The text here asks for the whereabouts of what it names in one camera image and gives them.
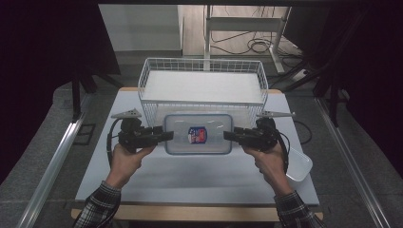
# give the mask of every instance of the wall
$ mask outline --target wall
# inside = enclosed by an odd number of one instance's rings
[[[182,6],[99,5],[115,51],[181,50]]]

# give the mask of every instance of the human hand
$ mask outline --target human hand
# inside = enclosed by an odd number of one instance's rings
[[[255,165],[263,174],[264,179],[272,186],[276,196],[285,196],[294,191],[284,173],[282,153],[285,152],[282,151],[279,143],[264,152],[259,152],[254,148],[246,146],[242,148],[246,154],[252,155],[255,158]]]
[[[122,145],[116,144],[113,149],[113,159],[106,183],[121,189],[128,183],[130,177],[142,166],[142,159],[149,155],[155,146],[141,149],[137,153],[130,153]]]

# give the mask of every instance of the container lid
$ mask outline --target container lid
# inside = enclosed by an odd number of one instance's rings
[[[181,112],[165,116],[165,131],[174,131],[174,139],[165,142],[172,155],[222,155],[231,152],[230,141],[223,131],[232,131],[233,120],[218,112]]]

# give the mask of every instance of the plaid sleeve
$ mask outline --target plaid sleeve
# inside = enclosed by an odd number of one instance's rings
[[[300,198],[297,191],[275,197],[278,216],[283,227],[326,227]]]
[[[120,202],[121,190],[103,181],[101,186],[86,199],[86,206],[75,220],[73,227],[100,227],[100,224],[109,224]]]

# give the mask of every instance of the wire basket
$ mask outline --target wire basket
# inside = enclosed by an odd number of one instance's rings
[[[250,128],[267,101],[268,85],[260,61],[149,58],[138,89],[148,126],[161,125],[170,113],[196,111],[228,113],[234,125]]]

